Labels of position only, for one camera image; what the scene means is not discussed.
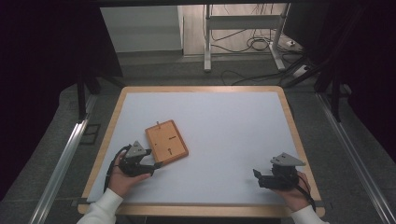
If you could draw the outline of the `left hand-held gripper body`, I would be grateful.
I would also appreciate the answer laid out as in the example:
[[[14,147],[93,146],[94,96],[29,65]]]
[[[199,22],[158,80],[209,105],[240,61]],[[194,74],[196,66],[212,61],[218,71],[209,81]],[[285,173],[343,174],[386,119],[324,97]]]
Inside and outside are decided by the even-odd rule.
[[[138,141],[134,141],[131,145],[123,147],[121,150],[125,150],[126,153],[121,159],[119,167],[126,175],[135,177],[152,172],[152,165],[140,163],[146,157],[146,151]]]

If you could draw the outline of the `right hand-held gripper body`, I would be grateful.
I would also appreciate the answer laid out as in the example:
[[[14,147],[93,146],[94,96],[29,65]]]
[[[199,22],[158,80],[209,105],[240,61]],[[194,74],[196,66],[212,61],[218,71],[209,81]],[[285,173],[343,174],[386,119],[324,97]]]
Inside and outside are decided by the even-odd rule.
[[[263,175],[262,179],[267,182],[268,189],[293,189],[299,183],[297,166],[305,166],[301,161],[285,152],[271,159],[273,164],[272,175]]]

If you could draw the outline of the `wooden photo frame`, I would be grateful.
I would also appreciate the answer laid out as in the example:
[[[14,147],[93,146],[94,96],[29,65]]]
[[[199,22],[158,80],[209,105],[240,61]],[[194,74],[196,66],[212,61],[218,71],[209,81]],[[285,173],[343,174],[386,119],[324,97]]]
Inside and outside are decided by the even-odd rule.
[[[154,160],[163,165],[189,155],[189,150],[172,119],[147,128],[146,137]]]

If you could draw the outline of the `person's left hand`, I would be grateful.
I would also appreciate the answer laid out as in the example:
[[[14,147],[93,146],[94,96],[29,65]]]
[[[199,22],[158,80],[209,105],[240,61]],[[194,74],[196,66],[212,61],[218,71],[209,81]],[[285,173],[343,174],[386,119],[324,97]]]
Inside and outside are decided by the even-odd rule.
[[[108,182],[108,187],[121,198],[124,198],[131,190],[131,188],[137,183],[150,178],[150,174],[143,174],[135,177],[130,177],[126,175],[119,167],[120,161],[125,153],[126,151],[123,150],[120,155],[115,159]]]

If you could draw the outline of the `person's right hand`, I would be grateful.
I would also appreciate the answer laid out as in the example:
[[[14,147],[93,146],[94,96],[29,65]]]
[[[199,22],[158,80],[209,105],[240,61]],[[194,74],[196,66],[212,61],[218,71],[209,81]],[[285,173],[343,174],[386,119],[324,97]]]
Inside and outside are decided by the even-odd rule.
[[[303,189],[306,193],[309,193],[311,187],[308,183],[306,174],[298,172],[299,184],[298,186]],[[274,192],[278,194],[285,202],[286,206],[291,212],[297,212],[301,209],[306,208],[310,202],[305,198],[305,196],[297,189],[290,190],[279,190],[274,189]]]

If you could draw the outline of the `black floor socket plate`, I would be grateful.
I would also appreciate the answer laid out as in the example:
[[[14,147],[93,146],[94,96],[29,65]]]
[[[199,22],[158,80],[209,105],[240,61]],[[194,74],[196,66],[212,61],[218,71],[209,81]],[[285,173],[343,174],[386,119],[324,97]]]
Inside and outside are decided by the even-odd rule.
[[[89,124],[81,137],[80,144],[86,146],[94,145],[98,137],[100,128],[100,124]]]

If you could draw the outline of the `black metal stand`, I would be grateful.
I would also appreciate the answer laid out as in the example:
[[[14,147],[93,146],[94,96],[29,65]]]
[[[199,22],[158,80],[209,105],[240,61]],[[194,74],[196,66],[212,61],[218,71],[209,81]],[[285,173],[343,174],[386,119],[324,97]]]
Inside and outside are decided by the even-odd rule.
[[[332,63],[330,60],[323,62],[319,66],[319,76],[314,89],[316,92],[325,92],[328,88],[331,88],[331,112],[337,122],[341,121],[339,115],[340,84],[340,72],[335,63]]]
[[[77,74],[77,88],[78,88],[78,123],[81,123],[88,116],[88,106],[86,105],[85,88],[88,88],[90,94],[97,95],[101,91],[98,78],[102,78],[107,82],[123,89],[126,84],[117,80],[115,77],[105,75],[102,72],[83,72],[79,71]]]

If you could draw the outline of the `white power strip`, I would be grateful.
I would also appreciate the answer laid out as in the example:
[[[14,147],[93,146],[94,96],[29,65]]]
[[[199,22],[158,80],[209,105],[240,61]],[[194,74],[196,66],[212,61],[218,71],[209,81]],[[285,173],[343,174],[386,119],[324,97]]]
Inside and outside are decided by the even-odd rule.
[[[303,75],[304,73],[306,73],[307,71],[309,71],[311,69],[310,65],[307,64],[303,64],[301,65],[294,73],[293,73],[293,77],[300,77],[301,75]]]

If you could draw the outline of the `white cabinet panel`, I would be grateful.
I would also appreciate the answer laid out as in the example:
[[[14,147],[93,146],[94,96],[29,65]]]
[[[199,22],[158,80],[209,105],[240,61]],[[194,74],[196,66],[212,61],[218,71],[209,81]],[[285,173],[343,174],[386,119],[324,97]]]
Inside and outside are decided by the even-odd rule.
[[[182,49],[177,6],[100,10],[116,52]]]

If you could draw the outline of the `black curtain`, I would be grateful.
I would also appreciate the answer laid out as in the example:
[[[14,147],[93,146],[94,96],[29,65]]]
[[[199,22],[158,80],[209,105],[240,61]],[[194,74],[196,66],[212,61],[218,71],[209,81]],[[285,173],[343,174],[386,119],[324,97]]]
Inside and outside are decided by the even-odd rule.
[[[97,0],[0,0],[0,201],[30,159],[60,93],[120,64]]]
[[[336,71],[351,89],[353,111],[396,162],[396,0],[330,2],[311,60],[320,63],[332,54],[357,7],[362,13],[337,57]]]

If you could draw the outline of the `aluminium floor rail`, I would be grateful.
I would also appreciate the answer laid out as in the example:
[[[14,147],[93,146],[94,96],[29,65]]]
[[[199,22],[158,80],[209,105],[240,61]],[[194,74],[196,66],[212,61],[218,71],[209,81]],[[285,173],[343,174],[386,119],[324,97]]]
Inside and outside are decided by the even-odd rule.
[[[316,96],[382,223],[396,224],[396,213],[390,209],[389,203],[386,200],[382,190],[376,184],[372,175],[369,173],[369,170],[361,159],[361,156],[355,148],[355,145],[349,138],[342,122],[338,121],[332,114],[331,104],[329,103],[326,94],[317,93]]]
[[[96,100],[96,95],[90,95],[88,97],[88,100],[85,103],[86,113],[83,116],[83,119],[74,126],[74,129],[64,147],[64,151],[50,176],[48,184],[45,187],[28,224],[45,224],[45,220],[47,219],[50,209],[55,201],[55,197],[64,182],[66,172],[76,153],[78,144],[86,127],[88,126]]]

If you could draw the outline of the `white metal desk frame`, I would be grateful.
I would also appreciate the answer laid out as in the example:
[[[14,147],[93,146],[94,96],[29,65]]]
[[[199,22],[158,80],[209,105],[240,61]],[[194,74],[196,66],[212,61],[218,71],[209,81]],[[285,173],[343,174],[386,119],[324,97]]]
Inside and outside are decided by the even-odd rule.
[[[287,3],[279,15],[243,15],[243,16],[211,16],[210,5],[205,6],[205,52],[204,71],[211,71],[210,32],[213,30],[238,29],[275,29],[274,40],[269,43],[269,50],[279,71],[285,71],[279,50],[277,49],[281,33],[288,15],[290,3]]]

